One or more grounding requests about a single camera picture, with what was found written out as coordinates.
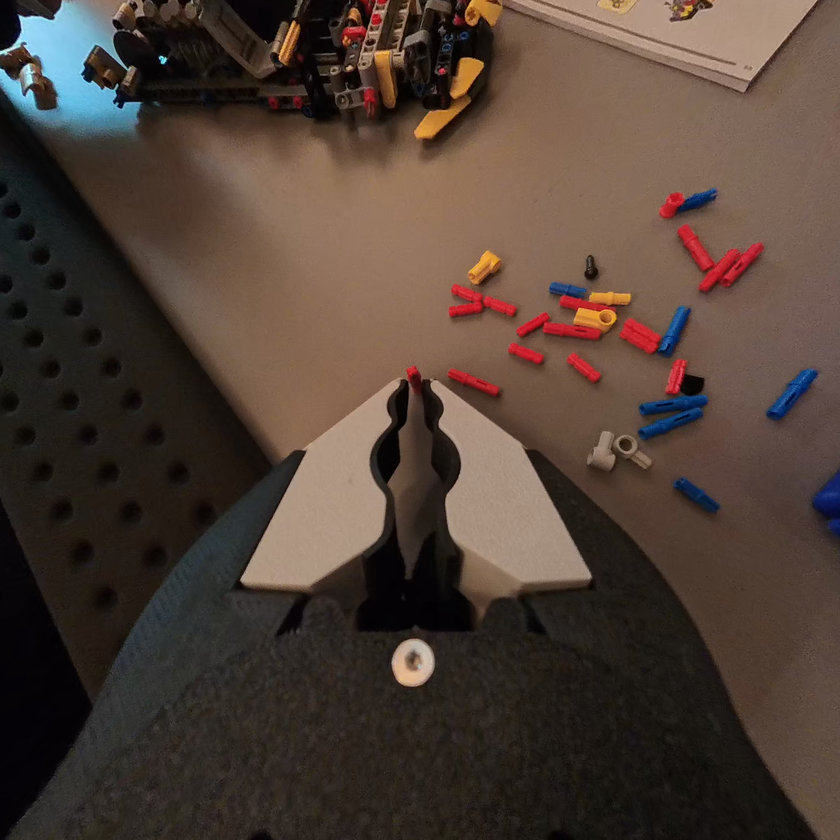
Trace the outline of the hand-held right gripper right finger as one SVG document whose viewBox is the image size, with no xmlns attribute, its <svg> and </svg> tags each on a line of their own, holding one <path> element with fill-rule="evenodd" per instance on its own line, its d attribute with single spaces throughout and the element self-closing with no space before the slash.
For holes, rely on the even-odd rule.
<svg viewBox="0 0 840 840">
<path fill-rule="evenodd" d="M 437 563 L 468 601 L 584 589 L 592 573 L 527 449 L 438 380 L 423 382 L 441 483 Z"/>
</svg>

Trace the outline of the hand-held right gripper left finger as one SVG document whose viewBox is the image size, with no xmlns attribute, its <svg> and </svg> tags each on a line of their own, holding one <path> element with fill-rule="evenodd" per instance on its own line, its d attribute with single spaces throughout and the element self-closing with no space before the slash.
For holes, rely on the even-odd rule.
<svg viewBox="0 0 840 840">
<path fill-rule="evenodd" d="M 396 379 L 310 442 L 240 578 L 254 591 L 391 594 L 405 578 L 389 482 L 408 383 Z"/>
</svg>

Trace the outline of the pile of red blue pins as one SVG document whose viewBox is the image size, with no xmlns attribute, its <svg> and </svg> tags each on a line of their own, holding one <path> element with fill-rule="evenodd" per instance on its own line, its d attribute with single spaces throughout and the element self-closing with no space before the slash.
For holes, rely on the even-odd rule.
<svg viewBox="0 0 840 840">
<path fill-rule="evenodd" d="M 678 214 L 703 207 L 715 201 L 717 197 L 717 188 L 688 196 L 682 192 L 673 192 L 667 196 L 665 202 L 659 208 L 658 214 L 663 219 L 670 219 Z M 730 288 L 761 256 L 764 249 L 763 243 L 758 242 L 752 244 L 743 253 L 738 248 L 730 248 L 720 259 L 714 259 L 689 224 L 679 226 L 677 235 L 698 269 L 703 273 L 703 280 L 698 286 L 698 291 L 702 293 L 708 293 L 718 287 Z M 597 341 L 602 336 L 607 335 L 609 330 L 615 326 L 618 318 L 616 307 L 625 307 L 632 302 L 631 294 L 618 292 L 592 292 L 585 299 L 585 290 L 578 287 L 573 289 L 568 284 L 553 283 L 550 291 L 556 295 L 560 295 L 561 292 L 570 293 L 561 296 L 559 304 L 562 308 L 567 308 L 570 311 L 575 306 L 577 307 L 574 310 L 573 322 L 553 322 L 550 315 L 544 311 L 517 328 L 518 338 L 527 338 L 528 335 L 540 329 L 543 334 L 554 337 Z M 516 313 L 516 308 L 512 305 L 508 306 L 504 301 L 491 299 L 488 296 L 482 297 L 477 294 L 472 295 L 472 297 L 467 295 L 466 297 L 469 299 L 469 303 L 449 308 L 448 314 L 450 317 L 480 313 L 482 308 L 489 308 L 510 316 Z M 621 331 L 617 335 L 621 340 L 648 355 L 657 354 L 670 359 L 677 350 L 690 314 L 690 307 L 678 307 L 664 334 L 659 334 L 634 318 L 626 318 Z M 507 351 L 509 355 L 531 364 L 542 364 L 544 362 L 543 353 L 531 350 L 520 343 L 510 343 Z M 578 353 L 570 353 L 566 362 L 592 384 L 602 379 L 602 373 Z M 782 394 L 767 409 L 766 417 L 775 422 L 786 417 L 797 401 L 811 388 L 817 376 L 818 370 L 816 369 L 803 369 L 798 372 L 793 380 L 786 384 Z M 497 397 L 501 393 L 499 386 L 466 371 L 452 368 L 448 370 L 447 377 L 453 382 L 489 396 Z M 690 392 L 686 384 L 690 378 L 687 374 L 687 361 L 675 359 L 669 370 L 665 388 L 665 393 L 672 398 L 645 402 L 640 405 L 638 411 L 642 417 L 661 417 L 640 427 L 635 438 L 649 441 L 698 421 L 704 416 L 703 408 L 708 404 L 707 395 L 702 392 L 702 387 L 696 393 Z M 676 479 L 673 488 L 704 511 L 716 513 L 720 509 L 716 500 L 685 477 Z"/>
</svg>

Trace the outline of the lego car model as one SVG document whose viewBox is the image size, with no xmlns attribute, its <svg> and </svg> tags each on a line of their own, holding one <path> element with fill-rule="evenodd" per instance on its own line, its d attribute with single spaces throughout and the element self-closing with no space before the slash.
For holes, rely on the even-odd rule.
<svg viewBox="0 0 840 840">
<path fill-rule="evenodd" d="M 81 77 L 114 104 L 251 103 L 376 120 L 411 97 L 435 140 L 490 74 L 496 1 L 142 1 L 112 16 Z"/>
</svg>

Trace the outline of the lego instruction booklet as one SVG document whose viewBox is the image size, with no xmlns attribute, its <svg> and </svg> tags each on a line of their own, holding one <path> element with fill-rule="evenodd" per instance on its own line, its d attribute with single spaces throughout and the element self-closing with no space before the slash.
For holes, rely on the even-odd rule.
<svg viewBox="0 0 840 840">
<path fill-rule="evenodd" d="M 509 1 L 503 6 L 745 92 L 817 1 Z"/>
</svg>

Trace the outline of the black perforated chair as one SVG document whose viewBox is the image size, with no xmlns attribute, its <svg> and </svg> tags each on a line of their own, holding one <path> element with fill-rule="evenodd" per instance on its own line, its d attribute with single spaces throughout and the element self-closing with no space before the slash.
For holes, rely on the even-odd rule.
<svg viewBox="0 0 840 840">
<path fill-rule="evenodd" d="M 2 502 L 90 700 L 270 463 L 2 95 Z"/>
</svg>

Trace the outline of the blue plastic bin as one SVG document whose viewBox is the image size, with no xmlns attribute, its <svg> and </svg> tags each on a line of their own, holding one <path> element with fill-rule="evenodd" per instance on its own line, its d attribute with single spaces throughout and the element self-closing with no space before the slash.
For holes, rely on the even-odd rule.
<svg viewBox="0 0 840 840">
<path fill-rule="evenodd" d="M 839 538 L 839 470 L 812 498 L 812 506 L 825 520 L 829 532 Z"/>
</svg>

